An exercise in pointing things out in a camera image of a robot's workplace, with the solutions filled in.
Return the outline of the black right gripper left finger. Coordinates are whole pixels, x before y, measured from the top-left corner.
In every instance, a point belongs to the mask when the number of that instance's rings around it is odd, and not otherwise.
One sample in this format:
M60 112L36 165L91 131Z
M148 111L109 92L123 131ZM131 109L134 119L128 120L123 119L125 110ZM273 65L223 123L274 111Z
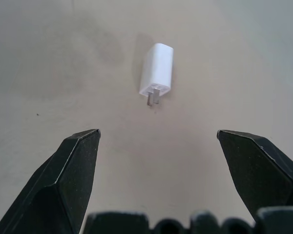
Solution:
M75 133L30 177L0 220L0 234L77 234L92 192L98 129Z

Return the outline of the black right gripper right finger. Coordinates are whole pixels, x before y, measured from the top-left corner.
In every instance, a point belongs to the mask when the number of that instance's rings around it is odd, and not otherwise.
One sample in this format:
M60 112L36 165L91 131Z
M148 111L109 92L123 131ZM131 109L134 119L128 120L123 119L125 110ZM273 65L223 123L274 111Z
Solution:
M250 214L264 207L293 206L293 161L262 136L219 130L235 188Z

